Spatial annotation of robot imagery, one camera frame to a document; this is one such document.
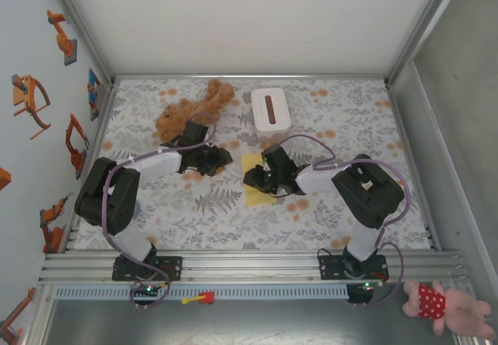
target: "stuffed animal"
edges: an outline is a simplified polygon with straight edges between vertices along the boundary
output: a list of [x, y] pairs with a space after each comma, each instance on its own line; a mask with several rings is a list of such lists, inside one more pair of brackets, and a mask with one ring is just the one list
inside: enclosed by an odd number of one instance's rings
[[432, 319], [433, 331], [442, 335], [444, 324], [460, 336], [477, 336], [494, 340], [496, 333], [486, 324], [485, 315], [491, 315], [487, 302], [477, 301], [469, 294], [448, 289], [444, 292], [441, 283], [434, 281], [433, 289], [415, 281], [407, 281], [403, 290], [409, 296], [403, 312], [411, 318]]
[[[221, 83], [218, 79], [208, 82], [208, 91], [203, 100], [189, 101], [182, 99], [178, 104], [166, 106], [163, 113], [156, 120], [156, 128], [161, 141], [171, 141], [181, 135], [185, 123], [194, 114], [207, 113], [219, 120], [219, 112], [232, 100], [235, 91], [229, 83]], [[204, 115], [194, 117], [194, 122], [207, 125], [212, 119]]]

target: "red polka dot dress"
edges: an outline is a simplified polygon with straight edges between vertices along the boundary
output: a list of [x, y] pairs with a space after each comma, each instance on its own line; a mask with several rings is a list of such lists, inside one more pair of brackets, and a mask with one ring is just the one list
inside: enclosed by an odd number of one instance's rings
[[444, 317], [446, 298], [426, 285], [419, 284], [420, 318], [440, 319]]

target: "white tissue box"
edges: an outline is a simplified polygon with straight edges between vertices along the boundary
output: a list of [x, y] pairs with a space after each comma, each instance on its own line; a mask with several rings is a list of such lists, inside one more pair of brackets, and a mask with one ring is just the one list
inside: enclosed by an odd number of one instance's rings
[[280, 143], [289, 131], [290, 115], [286, 95], [281, 88], [251, 92], [256, 134], [261, 143]]

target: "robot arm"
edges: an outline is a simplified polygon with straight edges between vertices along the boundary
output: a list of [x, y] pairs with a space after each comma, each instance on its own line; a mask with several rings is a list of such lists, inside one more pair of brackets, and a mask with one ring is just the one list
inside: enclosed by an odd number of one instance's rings
[[[189, 121], [184, 134], [165, 145], [175, 147], [200, 143], [204, 141], [207, 129], [204, 125]], [[156, 249], [139, 230], [136, 222], [132, 221], [139, 188], [166, 174], [183, 173], [187, 169], [214, 176], [231, 162], [232, 157], [225, 149], [206, 144], [193, 150], [165, 151], [119, 168], [112, 177], [108, 191], [108, 233], [123, 252], [154, 265], [149, 260], [155, 258]], [[117, 162], [108, 158], [97, 159], [75, 201], [76, 214], [93, 226], [102, 227], [104, 183], [116, 166]]]
[[[356, 218], [351, 240], [343, 252], [345, 269], [352, 276], [361, 275], [377, 253], [376, 240], [384, 221], [405, 198], [399, 184], [373, 163], [337, 165], [319, 171], [310, 165], [296, 166], [278, 145], [270, 146], [261, 155], [270, 170], [258, 165], [244, 177], [245, 184], [261, 192], [276, 195], [279, 188], [288, 195], [338, 191]], [[369, 159], [366, 154], [355, 158]]]

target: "brown teddy bear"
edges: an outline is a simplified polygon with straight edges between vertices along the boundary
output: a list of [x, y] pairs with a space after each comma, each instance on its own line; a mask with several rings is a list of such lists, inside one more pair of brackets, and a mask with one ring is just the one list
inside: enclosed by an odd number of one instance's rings
[[[234, 96], [235, 91], [229, 83], [221, 83], [218, 79], [211, 79], [208, 82], [208, 91], [203, 100], [192, 102], [184, 98], [178, 104], [166, 106], [163, 113], [156, 120], [156, 128], [161, 141], [171, 141], [174, 137], [181, 135], [185, 129], [185, 123], [194, 114], [207, 113], [218, 121], [219, 111]], [[193, 121], [207, 125], [212, 122], [212, 119], [199, 115]]]

